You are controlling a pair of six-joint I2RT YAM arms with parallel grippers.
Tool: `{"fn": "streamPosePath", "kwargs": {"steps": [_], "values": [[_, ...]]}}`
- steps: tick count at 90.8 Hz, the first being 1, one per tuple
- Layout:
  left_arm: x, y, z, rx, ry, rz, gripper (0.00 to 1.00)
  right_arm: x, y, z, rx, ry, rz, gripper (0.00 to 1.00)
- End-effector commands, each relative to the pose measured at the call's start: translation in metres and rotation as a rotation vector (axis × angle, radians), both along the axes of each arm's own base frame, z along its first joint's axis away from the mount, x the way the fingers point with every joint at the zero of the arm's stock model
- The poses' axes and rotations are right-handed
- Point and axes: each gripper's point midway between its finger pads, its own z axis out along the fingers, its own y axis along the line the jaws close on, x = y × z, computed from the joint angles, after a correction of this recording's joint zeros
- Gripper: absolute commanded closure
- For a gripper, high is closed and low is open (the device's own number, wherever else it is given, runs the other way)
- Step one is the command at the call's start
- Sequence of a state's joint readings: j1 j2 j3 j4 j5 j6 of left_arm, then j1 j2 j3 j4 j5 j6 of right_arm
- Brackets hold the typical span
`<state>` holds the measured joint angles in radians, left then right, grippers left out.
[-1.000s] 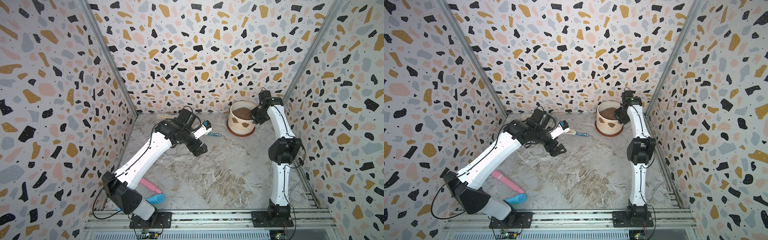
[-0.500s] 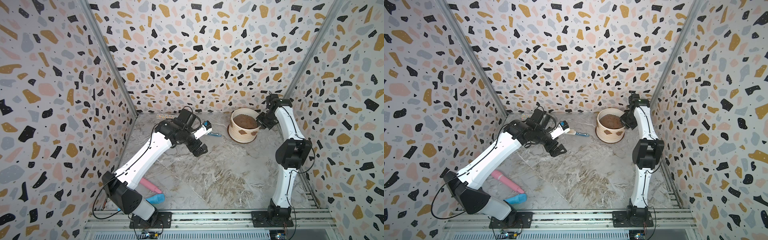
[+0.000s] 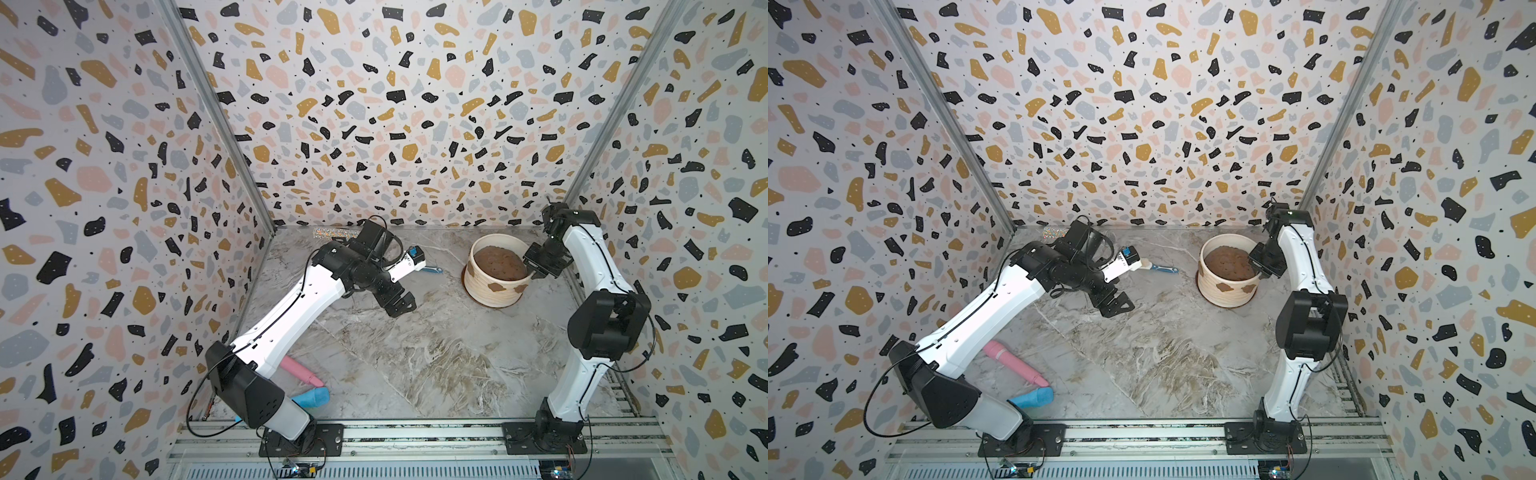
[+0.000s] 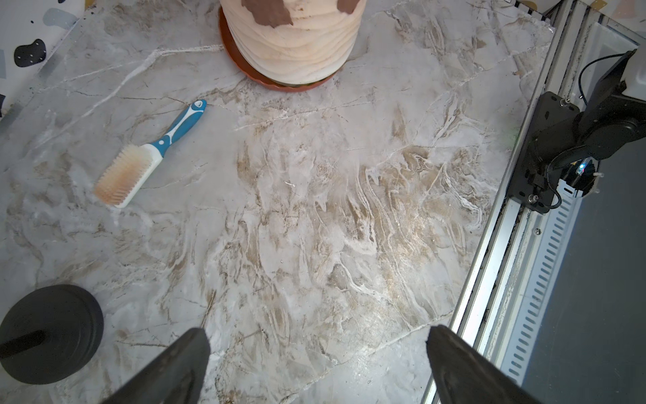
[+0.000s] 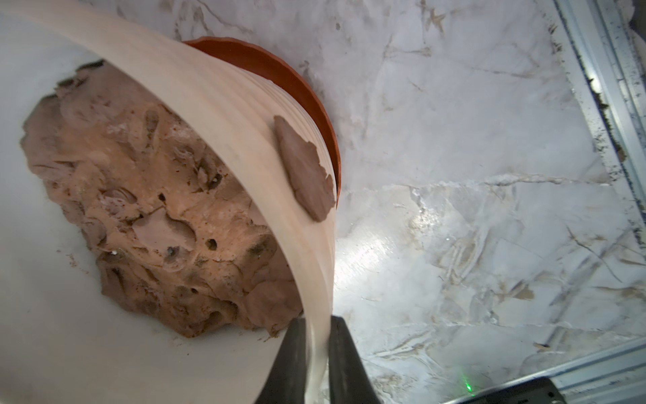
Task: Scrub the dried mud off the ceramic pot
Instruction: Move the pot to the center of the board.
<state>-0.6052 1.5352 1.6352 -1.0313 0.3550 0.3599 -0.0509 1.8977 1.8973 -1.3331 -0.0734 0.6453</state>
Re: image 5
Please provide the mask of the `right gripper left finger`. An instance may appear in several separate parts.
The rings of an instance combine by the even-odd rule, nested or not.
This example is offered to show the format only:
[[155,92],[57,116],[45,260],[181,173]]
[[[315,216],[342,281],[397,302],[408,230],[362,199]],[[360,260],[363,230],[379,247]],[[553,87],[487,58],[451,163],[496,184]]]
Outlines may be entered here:
[[306,377],[306,320],[295,318],[255,404],[304,404]]

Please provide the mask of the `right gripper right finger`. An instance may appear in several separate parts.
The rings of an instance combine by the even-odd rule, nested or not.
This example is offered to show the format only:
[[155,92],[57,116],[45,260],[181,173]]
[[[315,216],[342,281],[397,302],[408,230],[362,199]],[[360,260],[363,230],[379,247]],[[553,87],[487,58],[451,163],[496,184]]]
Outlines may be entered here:
[[348,325],[339,316],[331,318],[328,357],[331,404],[380,404]]

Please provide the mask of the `cream ceramic pot with soil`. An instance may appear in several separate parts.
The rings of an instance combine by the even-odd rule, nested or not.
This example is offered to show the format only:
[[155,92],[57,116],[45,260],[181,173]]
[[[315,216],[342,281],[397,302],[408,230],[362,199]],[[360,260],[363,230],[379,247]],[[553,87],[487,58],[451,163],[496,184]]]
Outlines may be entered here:
[[272,81],[76,1],[1,4],[1,400],[250,403],[306,317],[328,353],[335,215],[294,198]]

